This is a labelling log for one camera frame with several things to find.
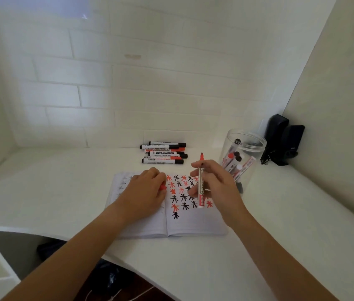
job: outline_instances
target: pile of markers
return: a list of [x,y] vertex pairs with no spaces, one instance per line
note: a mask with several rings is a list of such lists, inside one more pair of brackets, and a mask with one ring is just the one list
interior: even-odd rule
[[243,151],[240,152],[238,149],[240,143],[240,139],[236,138],[234,140],[221,163],[221,166],[233,176],[234,181],[237,181],[256,161],[255,157],[250,157]]
[[185,143],[181,142],[149,142],[139,146],[144,150],[144,164],[184,164]]

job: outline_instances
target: open notebook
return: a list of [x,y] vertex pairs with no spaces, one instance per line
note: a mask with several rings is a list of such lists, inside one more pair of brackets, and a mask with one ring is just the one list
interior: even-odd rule
[[[119,197],[136,174],[140,173],[122,172],[114,176],[106,207]],[[188,195],[188,190],[195,184],[196,177],[167,175],[167,194],[159,210],[127,227],[120,238],[226,234],[227,227],[212,199],[206,199],[205,207],[198,208],[197,198]]]

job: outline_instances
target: forearm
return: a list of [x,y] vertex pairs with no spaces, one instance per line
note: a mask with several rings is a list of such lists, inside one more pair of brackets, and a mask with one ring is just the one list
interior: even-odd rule
[[2,301],[73,300],[123,228],[113,207],[69,240],[18,284]]
[[233,224],[233,230],[279,300],[337,301],[248,211],[242,211]]

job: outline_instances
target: hand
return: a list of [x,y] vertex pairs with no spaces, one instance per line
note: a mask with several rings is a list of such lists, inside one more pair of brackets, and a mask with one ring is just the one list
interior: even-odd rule
[[159,191],[166,182],[164,172],[156,168],[134,175],[119,198],[109,207],[115,208],[124,226],[155,213],[164,201],[166,190]]
[[[242,202],[236,183],[226,170],[214,160],[197,161],[191,164],[192,167],[199,168],[203,164],[205,168],[202,178],[207,183],[210,191],[205,191],[205,197],[211,197],[217,209],[220,211],[224,222],[228,226],[248,213]],[[190,173],[191,176],[198,176],[199,169]],[[198,196],[198,184],[192,187],[188,194],[192,197]]]

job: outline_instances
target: left hand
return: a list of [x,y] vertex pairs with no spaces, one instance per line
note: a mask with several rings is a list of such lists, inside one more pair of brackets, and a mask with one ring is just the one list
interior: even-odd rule
[[134,175],[119,198],[111,204],[124,226],[155,213],[164,201],[166,190],[159,191],[160,185],[166,182],[164,172],[156,168],[145,170]]

